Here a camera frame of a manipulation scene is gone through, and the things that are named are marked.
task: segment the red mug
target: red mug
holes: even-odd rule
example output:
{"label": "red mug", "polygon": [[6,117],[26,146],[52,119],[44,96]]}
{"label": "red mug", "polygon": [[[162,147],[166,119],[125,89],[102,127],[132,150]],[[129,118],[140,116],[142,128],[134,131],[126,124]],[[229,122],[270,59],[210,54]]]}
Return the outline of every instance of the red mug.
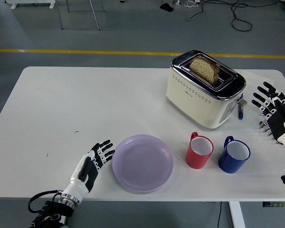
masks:
{"label": "red mug", "polygon": [[203,168],[212,154],[213,149],[213,143],[209,138],[198,135],[197,132],[193,132],[186,154],[187,164],[194,169]]}

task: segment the bread slice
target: bread slice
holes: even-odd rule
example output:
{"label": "bread slice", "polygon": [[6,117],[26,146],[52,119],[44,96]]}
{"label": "bread slice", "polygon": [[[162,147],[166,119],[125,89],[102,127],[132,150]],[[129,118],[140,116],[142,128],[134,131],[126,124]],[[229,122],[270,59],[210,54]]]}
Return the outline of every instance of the bread slice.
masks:
{"label": "bread slice", "polygon": [[204,79],[205,81],[209,82],[211,85],[215,85],[219,78],[219,68],[210,59],[204,57],[195,57],[190,66],[190,70]]}

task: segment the plate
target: plate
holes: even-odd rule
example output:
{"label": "plate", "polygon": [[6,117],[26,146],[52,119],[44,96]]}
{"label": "plate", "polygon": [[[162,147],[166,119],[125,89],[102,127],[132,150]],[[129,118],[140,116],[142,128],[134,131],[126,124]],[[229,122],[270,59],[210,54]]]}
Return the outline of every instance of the plate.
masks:
{"label": "plate", "polygon": [[147,193],[167,182],[173,170],[173,156],[160,139],[144,134],[134,135],[116,147],[112,167],[123,186]]}

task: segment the gray floor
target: gray floor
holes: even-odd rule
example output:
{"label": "gray floor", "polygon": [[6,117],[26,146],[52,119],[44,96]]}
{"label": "gray floor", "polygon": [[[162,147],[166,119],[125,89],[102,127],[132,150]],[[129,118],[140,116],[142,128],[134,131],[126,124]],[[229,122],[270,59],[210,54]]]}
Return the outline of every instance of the gray floor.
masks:
{"label": "gray floor", "polygon": [[[240,2],[266,5],[276,1]],[[168,13],[159,8],[161,0],[126,0],[125,3],[103,0],[105,12],[102,12],[100,2],[95,0],[98,31],[88,0],[69,0],[71,13],[67,12],[64,0],[58,0],[58,3],[63,30],[60,29],[56,7],[20,4],[11,10],[10,4],[0,0],[0,112],[22,70],[28,66],[169,68],[175,57],[165,54],[14,53],[12,49],[168,53],[197,49],[214,54],[256,54],[263,56],[216,59],[234,69],[276,69],[285,76],[285,58],[269,58],[285,56],[285,2],[264,8],[237,9],[240,19],[253,24],[249,32],[239,32],[231,27],[233,16],[227,5],[204,4],[204,12],[187,22],[190,16],[201,10],[200,6],[175,6],[175,10]],[[42,204],[43,201],[39,201],[35,206]],[[241,207],[247,228],[285,228],[285,208],[262,208],[261,202],[242,202]],[[73,228],[212,228],[217,226],[218,216],[218,202],[84,201],[68,220],[68,225]],[[29,227],[33,218],[34,215],[27,211],[27,200],[0,199],[0,227]],[[219,227],[233,227],[226,202],[223,203]]]}

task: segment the toaster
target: toaster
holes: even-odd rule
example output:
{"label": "toaster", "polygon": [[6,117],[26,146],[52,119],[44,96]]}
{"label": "toaster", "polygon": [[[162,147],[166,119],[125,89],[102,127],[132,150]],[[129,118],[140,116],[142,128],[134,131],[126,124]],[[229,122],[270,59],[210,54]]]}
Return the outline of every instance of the toaster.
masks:
{"label": "toaster", "polygon": [[[219,67],[218,81],[211,85],[189,69],[195,57],[212,60]],[[187,51],[171,62],[167,98],[185,114],[210,129],[221,126],[238,102],[246,103],[243,76],[197,50]]]}

